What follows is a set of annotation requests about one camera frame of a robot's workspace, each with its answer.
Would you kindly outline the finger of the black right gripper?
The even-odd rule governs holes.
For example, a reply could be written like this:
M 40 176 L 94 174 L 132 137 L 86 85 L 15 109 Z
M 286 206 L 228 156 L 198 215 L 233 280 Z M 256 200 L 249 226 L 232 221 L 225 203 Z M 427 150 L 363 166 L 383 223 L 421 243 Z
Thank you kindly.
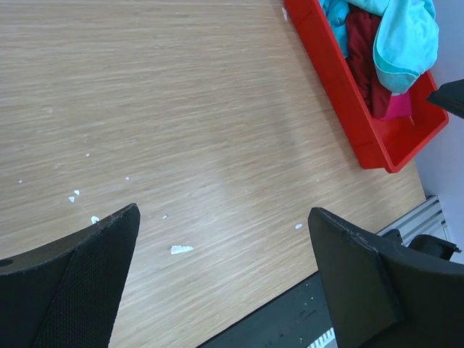
M 429 94 L 427 101 L 459 118 L 464 118 L 464 80 L 443 84 Z

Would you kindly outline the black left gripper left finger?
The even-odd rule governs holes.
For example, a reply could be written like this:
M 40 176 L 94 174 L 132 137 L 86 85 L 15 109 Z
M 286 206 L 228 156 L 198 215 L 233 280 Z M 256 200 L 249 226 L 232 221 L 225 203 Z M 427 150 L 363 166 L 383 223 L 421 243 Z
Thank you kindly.
M 2 347 L 108 347 L 136 246 L 136 204 L 1 260 Z

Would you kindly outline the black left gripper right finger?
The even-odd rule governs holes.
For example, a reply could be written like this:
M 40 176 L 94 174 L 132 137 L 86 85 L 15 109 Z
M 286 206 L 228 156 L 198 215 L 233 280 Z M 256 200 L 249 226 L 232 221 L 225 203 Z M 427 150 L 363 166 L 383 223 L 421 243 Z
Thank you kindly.
M 461 347 L 463 266 L 455 244 L 430 235 L 405 246 L 323 208 L 308 226 L 340 347 Z

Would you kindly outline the turquoise t shirt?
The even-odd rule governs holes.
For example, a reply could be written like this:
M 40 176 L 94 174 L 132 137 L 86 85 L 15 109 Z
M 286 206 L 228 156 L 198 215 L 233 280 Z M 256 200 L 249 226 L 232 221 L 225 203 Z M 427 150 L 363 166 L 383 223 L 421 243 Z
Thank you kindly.
M 389 1 L 381 18 L 373 62 L 379 82 L 393 94 L 407 92 L 435 64 L 439 26 L 432 1 Z

